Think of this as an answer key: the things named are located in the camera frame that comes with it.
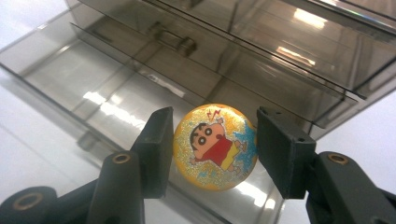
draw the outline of transparent drawer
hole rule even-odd
[[[169,32],[189,35],[196,40],[197,49],[186,57],[152,38],[150,32],[136,31],[106,16],[101,18],[85,31],[80,28],[81,32],[97,37],[105,46],[121,50],[151,72],[169,78],[207,102],[239,108],[253,121],[256,120],[256,109],[260,105],[269,105],[286,111],[308,131],[309,123],[319,127],[331,123],[323,116],[336,105],[348,109],[356,104],[341,92],[189,21],[173,17],[173,22],[166,27]],[[144,39],[142,36],[146,37],[146,45],[135,41]]]
[[[118,150],[129,149],[153,111],[172,106],[176,128],[186,113],[205,102],[205,98],[170,77],[70,24],[69,16],[68,13],[62,15],[46,28],[0,52],[0,62],[89,129],[95,139],[113,143]],[[40,57],[30,53],[26,57],[22,55],[23,60],[31,57],[28,64],[8,62],[10,56],[22,53],[23,46],[39,45],[42,39],[38,36],[49,36],[57,29],[71,32],[74,38],[64,41],[62,46],[33,52]],[[47,38],[54,43],[62,43],[62,40],[61,35]],[[142,46],[136,55],[147,47]],[[283,199],[260,164],[241,185],[221,193],[193,187],[172,164],[167,194],[161,202],[192,223],[275,223]]]
[[[367,89],[373,79],[385,84],[393,78],[383,71],[396,62],[395,34],[336,12],[324,11],[324,17],[320,17],[306,11],[304,1],[81,2],[142,33],[157,21],[168,28],[175,20],[186,19],[191,24],[174,27],[174,33],[189,35],[183,30],[195,30],[198,24],[235,43],[248,44],[261,55],[273,55],[299,73],[307,72],[334,85],[333,89],[341,88],[361,98],[375,92]]]

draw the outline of metal screw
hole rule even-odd
[[[113,157],[113,162],[116,164],[122,164],[131,159],[131,156],[128,154],[118,154],[117,156]]]
[[[15,210],[23,211],[31,207],[34,207],[36,204],[43,201],[43,198],[44,196],[42,193],[38,193],[38,192],[28,193],[21,196],[19,199],[15,200],[14,204],[12,204],[12,207]]]
[[[341,165],[345,165],[345,164],[349,163],[349,160],[347,159],[347,157],[345,157],[344,155],[341,155],[341,154],[331,153],[327,157],[329,158],[329,160],[339,163]]]

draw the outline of cartoon badge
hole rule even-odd
[[[248,119],[230,106],[197,107],[175,132],[177,168],[200,188],[233,188],[248,177],[256,164],[255,135]]]

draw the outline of white surface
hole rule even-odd
[[[0,49],[67,10],[65,1],[1,0]]]

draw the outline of round badge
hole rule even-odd
[[[255,137],[252,124],[238,110],[227,105],[199,106],[177,125],[177,169],[200,188],[233,188],[256,164]]]

